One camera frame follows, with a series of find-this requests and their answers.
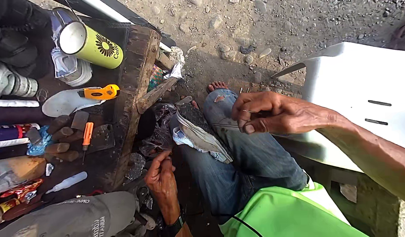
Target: blue jeans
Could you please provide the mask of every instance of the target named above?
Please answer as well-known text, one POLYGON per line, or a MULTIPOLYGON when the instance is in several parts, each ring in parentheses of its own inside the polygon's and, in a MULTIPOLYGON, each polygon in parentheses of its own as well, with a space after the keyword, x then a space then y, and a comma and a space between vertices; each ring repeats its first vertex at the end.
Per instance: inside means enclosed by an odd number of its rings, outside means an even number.
MULTIPOLYGON (((259 189, 280 186, 295 191, 306 186, 307 176, 288 152, 268 133, 248 135, 224 127, 212 126, 231 117, 237 95, 228 89, 211 92, 204 103, 207 122, 229 147, 233 159, 230 164, 216 161, 209 153, 201 153, 188 145, 179 145, 177 151, 188 162, 211 213, 218 216, 219 224, 229 218, 221 214, 240 212, 259 189)), ((170 128, 178 127, 173 119, 170 128)))

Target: yellow utility knife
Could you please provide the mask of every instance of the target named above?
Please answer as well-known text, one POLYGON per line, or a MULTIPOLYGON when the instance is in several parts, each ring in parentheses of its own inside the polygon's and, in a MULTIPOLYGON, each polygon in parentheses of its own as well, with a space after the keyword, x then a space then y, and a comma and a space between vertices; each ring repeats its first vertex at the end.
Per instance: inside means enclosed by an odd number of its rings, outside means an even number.
POLYGON ((119 95, 119 86, 116 84, 110 84, 102 89, 90 89, 84 88, 84 91, 79 91, 80 97, 94 100, 111 100, 119 95))

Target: baseball cap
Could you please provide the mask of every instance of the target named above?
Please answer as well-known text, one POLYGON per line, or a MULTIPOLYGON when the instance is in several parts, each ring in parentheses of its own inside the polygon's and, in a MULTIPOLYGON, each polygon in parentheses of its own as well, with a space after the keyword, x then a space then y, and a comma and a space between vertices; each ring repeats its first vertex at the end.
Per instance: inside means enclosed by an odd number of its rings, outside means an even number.
POLYGON ((118 191, 81 197, 29 213, 0 231, 2 237, 109 237, 134 219, 135 195, 118 191))

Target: white plastic chair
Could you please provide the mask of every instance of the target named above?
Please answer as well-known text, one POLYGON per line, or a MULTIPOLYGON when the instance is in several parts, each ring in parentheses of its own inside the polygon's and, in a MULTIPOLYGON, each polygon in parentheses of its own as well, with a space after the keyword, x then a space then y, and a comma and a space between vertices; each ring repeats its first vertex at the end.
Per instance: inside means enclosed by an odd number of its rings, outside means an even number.
MULTIPOLYGON (((353 123, 405 148, 405 51, 343 42, 273 75, 306 67, 302 99, 335 110, 353 123)), ((317 131, 287 137, 292 151, 361 172, 317 131)))

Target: awl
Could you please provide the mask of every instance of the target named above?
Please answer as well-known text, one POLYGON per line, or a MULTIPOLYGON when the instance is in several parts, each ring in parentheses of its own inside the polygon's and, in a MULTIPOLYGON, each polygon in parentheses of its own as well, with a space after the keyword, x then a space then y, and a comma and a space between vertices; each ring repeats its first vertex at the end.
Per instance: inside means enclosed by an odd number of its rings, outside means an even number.
POLYGON ((88 146, 90 145, 91 134, 93 132, 93 126, 94 126, 94 123, 92 123, 92 122, 88 122, 85 124, 84 140, 82 142, 82 150, 84 151, 84 155, 82 156, 82 164, 84 164, 85 151, 87 151, 88 146))

